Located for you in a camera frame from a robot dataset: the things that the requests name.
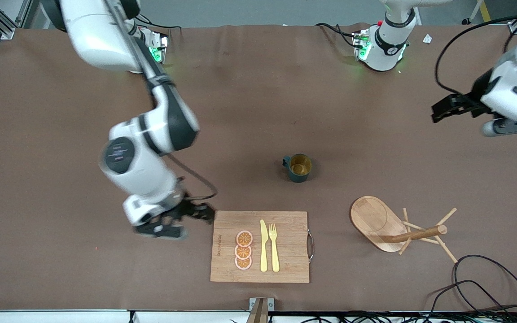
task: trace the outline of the green indicator light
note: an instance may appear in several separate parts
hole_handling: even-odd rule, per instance
[[[368,57],[368,53],[370,52],[370,50],[371,50],[371,43],[368,42],[367,45],[360,50],[359,59],[361,59],[362,61],[365,61]]]
[[[156,48],[153,48],[153,47],[149,47],[149,51],[154,59],[154,61],[156,61],[157,63],[161,61],[161,51],[158,51]]]

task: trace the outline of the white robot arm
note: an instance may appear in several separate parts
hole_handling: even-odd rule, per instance
[[[214,210],[195,205],[181,180],[161,157],[188,148],[199,124],[158,62],[152,31],[137,29],[136,0],[61,0],[61,12],[78,55],[107,70],[142,72],[152,96],[152,110],[115,125],[99,160],[113,183],[129,193],[123,203],[127,219],[138,233],[181,239],[186,231],[175,221],[183,215],[213,221]]]
[[[357,35],[357,59],[376,71],[388,71],[402,59],[408,36],[416,25],[415,7],[437,6],[452,0],[380,0],[386,6],[381,25],[373,25]]]
[[[478,117],[489,113],[495,119],[482,126],[483,135],[517,133],[517,46],[502,55],[464,96],[453,94],[433,105],[433,122],[454,114],[471,112],[472,117]]]

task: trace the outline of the yellow fork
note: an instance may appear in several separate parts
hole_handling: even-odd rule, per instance
[[[276,225],[274,223],[268,225],[268,236],[272,241],[272,270],[279,272],[279,253],[276,250]]]

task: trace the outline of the mug handle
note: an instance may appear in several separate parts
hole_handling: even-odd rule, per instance
[[[283,157],[283,166],[285,166],[286,168],[289,168],[290,163],[291,163],[291,158],[289,156]]]

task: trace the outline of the plastic knife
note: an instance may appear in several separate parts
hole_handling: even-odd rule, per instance
[[[264,219],[260,220],[260,239],[261,239],[261,248],[260,248],[260,270],[262,272],[267,271],[267,241],[268,241],[268,231],[267,225],[264,223]]]

